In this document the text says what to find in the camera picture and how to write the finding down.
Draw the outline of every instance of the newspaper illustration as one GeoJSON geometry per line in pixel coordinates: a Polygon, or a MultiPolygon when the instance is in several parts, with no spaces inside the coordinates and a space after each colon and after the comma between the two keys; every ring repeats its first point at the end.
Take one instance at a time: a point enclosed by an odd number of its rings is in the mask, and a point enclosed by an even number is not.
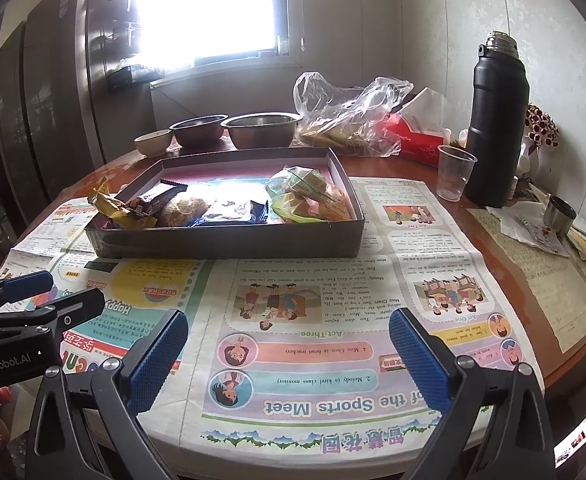
{"type": "MultiPolygon", "coordinates": [[[[104,292],[104,314],[66,333],[67,372],[124,355],[167,308],[186,312],[185,349],[140,416],[177,472],[204,474],[215,457],[245,472],[300,457],[318,468],[412,459],[441,415],[426,406],[390,342],[394,309],[407,306],[455,354],[482,366],[526,361],[541,373],[481,254],[426,185],[352,182],[366,216],[352,259],[106,260],[82,233],[92,214],[77,199],[63,228],[59,208],[0,271],[46,268],[54,289],[6,308],[35,308],[86,286],[104,292]],[[186,452],[202,460],[186,460],[186,452]]],[[[471,438],[489,415],[480,414],[471,438]]]]}

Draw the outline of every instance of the thermos neck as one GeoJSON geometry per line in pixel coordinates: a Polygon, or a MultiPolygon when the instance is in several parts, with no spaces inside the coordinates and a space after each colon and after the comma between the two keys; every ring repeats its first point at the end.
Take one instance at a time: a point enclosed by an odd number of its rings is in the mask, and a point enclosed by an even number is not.
{"type": "Polygon", "coordinates": [[[517,41],[505,32],[500,32],[498,30],[492,31],[486,39],[486,49],[501,52],[502,54],[507,54],[515,59],[519,59],[517,41]]]}

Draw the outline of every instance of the bowl rim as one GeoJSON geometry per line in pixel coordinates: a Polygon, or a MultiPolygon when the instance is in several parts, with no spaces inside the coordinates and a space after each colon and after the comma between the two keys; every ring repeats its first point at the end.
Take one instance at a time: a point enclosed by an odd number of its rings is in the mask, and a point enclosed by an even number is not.
{"type": "Polygon", "coordinates": [[[178,123],[173,124],[172,126],[169,127],[169,130],[185,130],[186,128],[193,128],[195,126],[204,126],[205,124],[221,123],[222,121],[225,121],[226,119],[228,119],[228,115],[225,115],[225,114],[215,114],[215,115],[205,115],[205,116],[201,116],[201,117],[191,117],[190,119],[185,119],[183,121],[180,121],[178,123]],[[210,120],[206,121],[205,123],[199,123],[199,124],[185,124],[185,123],[190,123],[193,121],[201,121],[202,119],[210,119],[210,120]]]}
{"type": "Polygon", "coordinates": [[[261,128],[262,126],[278,126],[280,124],[291,124],[297,123],[302,120],[302,116],[299,114],[292,114],[290,112],[264,112],[261,114],[246,114],[246,115],[238,115],[235,117],[231,117],[230,119],[225,119],[220,124],[223,128],[261,128]],[[239,119],[246,119],[248,117],[273,117],[273,116],[284,116],[291,119],[285,123],[269,123],[269,124],[238,124],[234,125],[231,122],[239,120],[239,119]]]}
{"type": "Polygon", "coordinates": [[[169,128],[164,130],[155,130],[154,132],[149,132],[137,137],[137,139],[134,139],[133,142],[144,142],[145,140],[157,139],[167,134],[172,134],[172,131],[169,128]]]}

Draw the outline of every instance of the small white bowl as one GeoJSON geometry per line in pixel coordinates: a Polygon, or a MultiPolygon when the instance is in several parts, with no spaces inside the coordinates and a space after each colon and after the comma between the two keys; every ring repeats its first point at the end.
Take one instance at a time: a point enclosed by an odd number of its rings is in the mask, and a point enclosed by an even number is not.
{"type": "Polygon", "coordinates": [[[158,130],[151,132],[141,137],[137,137],[133,141],[135,149],[142,155],[146,156],[160,156],[166,152],[166,149],[172,142],[171,130],[158,130]]]}

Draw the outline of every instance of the gray cardboard box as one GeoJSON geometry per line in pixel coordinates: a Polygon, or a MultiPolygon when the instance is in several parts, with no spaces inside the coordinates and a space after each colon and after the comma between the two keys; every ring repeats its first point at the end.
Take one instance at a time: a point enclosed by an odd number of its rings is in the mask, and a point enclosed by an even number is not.
{"type": "Polygon", "coordinates": [[[359,252],[364,216],[340,161],[330,148],[271,148],[204,153],[166,158],[153,164],[118,195],[127,202],[146,192],[161,178],[177,173],[206,174],[257,171],[259,168],[303,166],[329,171],[333,183],[350,198],[352,220],[308,224],[260,224],[103,229],[107,218],[93,217],[86,234],[102,258],[329,258],[354,257],[359,252]]]}

